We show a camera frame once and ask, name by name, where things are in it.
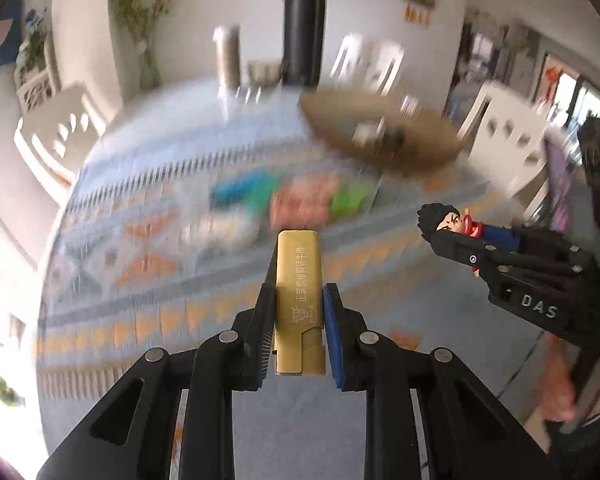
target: silver rivet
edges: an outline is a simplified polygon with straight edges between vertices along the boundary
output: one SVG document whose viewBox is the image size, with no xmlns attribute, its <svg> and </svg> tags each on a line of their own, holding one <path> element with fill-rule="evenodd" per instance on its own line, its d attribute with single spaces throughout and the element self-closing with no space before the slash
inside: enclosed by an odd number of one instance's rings
<svg viewBox="0 0 600 480">
<path fill-rule="evenodd" d="M 150 363 L 157 363 L 164 357 L 164 350 L 162 348 L 150 348 L 144 354 L 144 358 Z"/>
<path fill-rule="evenodd" d="M 233 343 L 238 339 L 238 333 L 235 330 L 225 330 L 220 333 L 219 339 L 222 343 Z"/>
<path fill-rule="evenodd" d="M 365 345 L 375 345 L 380 338 L 375 332 L 363 332 L 360 334 L 360 341 Z"/>
<path fill-rule="evenodd" d="M 448 363 L 454 358 L 454 355 L 451 353 L 451 350 L 447 350 L 446 348 L 438 348 L 435 352 L 433 352 L 433 357 L 436 358 L 436 361 Z"/>
</svg>

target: black thermos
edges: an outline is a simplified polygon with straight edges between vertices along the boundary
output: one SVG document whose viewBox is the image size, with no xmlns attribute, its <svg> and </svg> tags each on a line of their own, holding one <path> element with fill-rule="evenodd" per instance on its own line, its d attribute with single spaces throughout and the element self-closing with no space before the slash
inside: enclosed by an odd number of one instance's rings
<svg viewBox="0 0 600 480">
<path fill-rule="evenodd" d="M 285 0 L 284 84 L 318 86 L 325 6 L 326 0 Z"/>
</svg>

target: small bowl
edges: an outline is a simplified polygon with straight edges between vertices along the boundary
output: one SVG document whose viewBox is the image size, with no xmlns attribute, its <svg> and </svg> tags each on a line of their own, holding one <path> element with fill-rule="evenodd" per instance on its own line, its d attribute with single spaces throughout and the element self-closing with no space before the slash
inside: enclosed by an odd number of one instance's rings
<svg viewBox="0 0 600 480">
<path fill-rule="evenodd" d="M 282 79 L 282 61 L 250 61 L 247 72 L 252 87 L 271 88 Z"/>
</svg>

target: table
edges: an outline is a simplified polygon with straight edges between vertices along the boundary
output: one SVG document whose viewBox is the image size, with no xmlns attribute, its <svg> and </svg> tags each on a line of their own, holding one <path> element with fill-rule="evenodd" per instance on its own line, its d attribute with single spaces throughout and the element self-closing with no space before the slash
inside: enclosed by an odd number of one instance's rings
<svg viewBox="0 0 600 480">
<path fill-rule="evenodd" d="M 220 105 L 215 88 L 179 86 L 139 105 L 80 173 L 40 315 L 38 389 L 49 451 L 147 349 L 193 348 L 253 306 L 273 238 L 209 261 L 178 243 L 180 226 L 208 211 L 219 175 L 340 163 L 311 139 L 297 92 L 237 107 Z M 389 202 L 323 229 L 323 277 L 338 282 L 345 305 L 370 329 L 420 334 L 423 352 L 447 346 L 500 392 L 540 331 L 490 305 L 469 269 L 434 256 L 416 212 L 445 202 L 504 223 L 510 203 L 461 164 L 448 171 L 447 189 L 404 182 Z M 181 404 L 172 473 L 183 417 Z M 234 395 L 237 475 L 361 478 L 364 425 L 363 394 L 340 394 L 329 376 L 270 373 L 257 395 Z"/>
</svg>

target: white chair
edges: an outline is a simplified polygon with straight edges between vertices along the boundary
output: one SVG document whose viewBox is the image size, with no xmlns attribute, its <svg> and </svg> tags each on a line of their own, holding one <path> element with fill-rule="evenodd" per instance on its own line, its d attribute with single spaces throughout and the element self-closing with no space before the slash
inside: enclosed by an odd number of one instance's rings
<svg viewBox="0 0 600 480">
<path fill-rule="evenodd" d="M 542 140 L 551 125 L 526 100 L 498 83 L 482 85 L 458 137 L 475 133 L 469 165 L 488 178 L 507 197 L 513 197 L 544 168 Z M 525 210 L 535 211 L 548 192 L 545 182 Z"/>
<path fill-rule="evenodd" d="M 364 86 L 371 92 L 386 95 L 394 85 L 404 59 L 404 49 L 391 41 L 383 43 L 368 69 Z"/>
<path fill-rule="evenodd" d="M 46 192 L 63 206 L 71 184 L 106 124 L 83 86 L 71 86 L 18 122 L 13 140 Z"/>
<path fill-rule="evenodd" d="M 362 84 L 371 63 L 373 43 L 361 34 L 348 34 L 342 40 L 331 78 L 349 86 Z"/>
</svg>

